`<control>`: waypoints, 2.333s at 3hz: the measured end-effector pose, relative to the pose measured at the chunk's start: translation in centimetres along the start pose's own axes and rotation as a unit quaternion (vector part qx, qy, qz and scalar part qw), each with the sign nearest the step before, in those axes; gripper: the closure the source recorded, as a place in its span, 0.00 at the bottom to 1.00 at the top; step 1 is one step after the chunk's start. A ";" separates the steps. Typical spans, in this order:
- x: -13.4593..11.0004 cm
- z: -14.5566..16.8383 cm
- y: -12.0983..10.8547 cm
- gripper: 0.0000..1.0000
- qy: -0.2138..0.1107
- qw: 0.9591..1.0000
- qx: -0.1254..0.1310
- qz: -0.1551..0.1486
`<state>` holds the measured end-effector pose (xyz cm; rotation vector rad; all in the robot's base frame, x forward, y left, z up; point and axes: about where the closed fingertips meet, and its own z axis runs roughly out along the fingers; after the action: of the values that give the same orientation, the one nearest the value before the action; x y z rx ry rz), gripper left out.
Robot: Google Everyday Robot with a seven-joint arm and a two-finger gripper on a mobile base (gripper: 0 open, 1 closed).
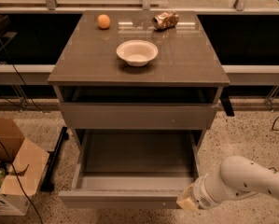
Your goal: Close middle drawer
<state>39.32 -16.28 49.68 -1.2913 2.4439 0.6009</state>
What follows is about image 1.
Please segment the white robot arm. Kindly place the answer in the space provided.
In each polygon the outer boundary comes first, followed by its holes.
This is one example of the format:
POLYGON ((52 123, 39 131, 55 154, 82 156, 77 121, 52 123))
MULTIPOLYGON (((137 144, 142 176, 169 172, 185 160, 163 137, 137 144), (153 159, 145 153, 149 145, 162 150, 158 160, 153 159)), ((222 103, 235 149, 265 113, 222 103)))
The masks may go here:
POLYGON ((279 172, 242 156, 230 156, 214 173, 198 177, 179 194, 176 203, 184 210, 198 211, 259 193, 279 201, 279 172))

